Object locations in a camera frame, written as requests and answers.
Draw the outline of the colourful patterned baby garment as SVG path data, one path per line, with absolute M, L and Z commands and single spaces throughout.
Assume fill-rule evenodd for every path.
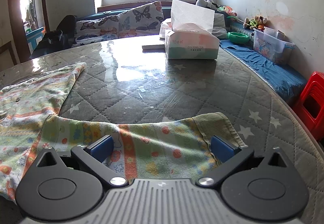
M 196 179 L 221 164 L 211 139 L 219 136 L 236 147 L 244 142 L 219 112 L 174 122 L 112 124 L 78 121 L 59 111 L 86 63 L 48 71 L 1 90 L 1 196 L 14 201 L 15 190 L 45 147 L 68 151 L 105 135 L 114 141 L 104 163 L 128 180 Z

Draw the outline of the quilted grey table cover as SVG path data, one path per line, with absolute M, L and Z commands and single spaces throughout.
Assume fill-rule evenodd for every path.
M 85 45 L 1 70 L 1 86 L 85 62 L 60 116 L 75 120 L 156 123 L 222 112 L 258 154 L 279 146 L 309 189 L 305 223 L 323 223 L 323 151 L 291 107 L 225 50 L 209 60 L 169 61 L 143 52 L 153 36 Z

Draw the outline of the red plastic stool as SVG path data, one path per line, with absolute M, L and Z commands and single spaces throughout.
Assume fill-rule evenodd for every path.
M 324 126 L 324 74 L 319 71 L 310 76 L 293 110 L 315 140 L 323 139 Z

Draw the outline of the blue bench cover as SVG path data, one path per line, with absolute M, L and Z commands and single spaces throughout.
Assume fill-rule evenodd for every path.
M 250 38 L 246 45 L 236 45 L 230 40 L 220 41 L 220 46 L 229 54 L 255 72 L 279 96 L 291 104 L 306 85 L 306 79 L 289 65 L 278 65 L 253 50 L 253 32 L 244 29 L 238 22 L 230 21 L 229 30 L 244 33 Z

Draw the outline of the green bowl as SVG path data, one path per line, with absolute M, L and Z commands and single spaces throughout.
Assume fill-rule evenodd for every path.
M 233 31 L 228 32 L 227 37 L 234 44 L 247 44 L 250 40 L 247 34 Z

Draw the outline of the clear plastic storage box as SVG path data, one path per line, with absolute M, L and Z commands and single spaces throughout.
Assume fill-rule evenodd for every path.
M 294 43 L 278 39 L 257 29 L 254 30 L 253 50 L 273 63 L 287 64 L 294 46 Z

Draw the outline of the black bag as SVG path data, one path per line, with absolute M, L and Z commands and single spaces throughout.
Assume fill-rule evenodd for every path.
M 73 15 L 65 16 L 56 30 L 44 35 L 31 56 L 29 56 L 29 59 L 71 48 L 75 43 L 76 19 L 76 16 Z

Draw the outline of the flat white remote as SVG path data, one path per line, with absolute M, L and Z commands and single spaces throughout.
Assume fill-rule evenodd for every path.
M 142 45 L 142 50 L 164 50 L 165 45 L 156 44 L 156 45 Z

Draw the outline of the open tissue pack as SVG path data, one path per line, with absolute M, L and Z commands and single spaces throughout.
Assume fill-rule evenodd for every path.
M 168 59 L 216 59 L 220 40 L 212 34 L 215 11 L 172 0 L 171 29 L 165 32 Z

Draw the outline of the grey cushion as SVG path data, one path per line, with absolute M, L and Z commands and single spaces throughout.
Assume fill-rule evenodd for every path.
M 214 13 L 212 34 L 220 40 L 227 39 L 227 29 L 223 14 Z

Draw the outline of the butterfly pillow left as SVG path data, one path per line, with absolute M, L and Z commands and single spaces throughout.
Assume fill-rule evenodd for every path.
M 73 47 L 109 41 L 118 38 L 118 16 L 76 22 Z

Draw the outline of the butterfly pillow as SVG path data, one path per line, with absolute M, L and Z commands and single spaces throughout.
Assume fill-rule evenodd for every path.
M 120 13 L 119 38 L 158 35 L 164 14 L 160 1 L 151 2 Z
M 118 16 L 76 22 L 73 47 L 109 41 L 118 38 Z

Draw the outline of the brown plush toy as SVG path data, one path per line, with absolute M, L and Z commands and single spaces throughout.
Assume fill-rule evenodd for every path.
M 268 22 L 268 19 L 263 16 L 255 16 L 252 19 L 245 18 L 244 23 L 243 23 L 243 28 L 249 29 L 249 30 L 257 29 L 259 31 L 264 31 L 267 22 Z

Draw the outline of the butterfly pillow right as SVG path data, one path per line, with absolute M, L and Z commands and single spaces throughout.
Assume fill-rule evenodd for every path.
M 151 2 L 120 13 L 119 38 L 158 35 L 164 14 L 160 1 Z

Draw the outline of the white plush toy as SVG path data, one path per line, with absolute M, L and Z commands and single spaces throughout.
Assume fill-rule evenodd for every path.
M 218 9 L 218 5 L 214 3 L 213 0 L 196 0 L 195 5 L 206 9 L 215 10 L 215 11 Z

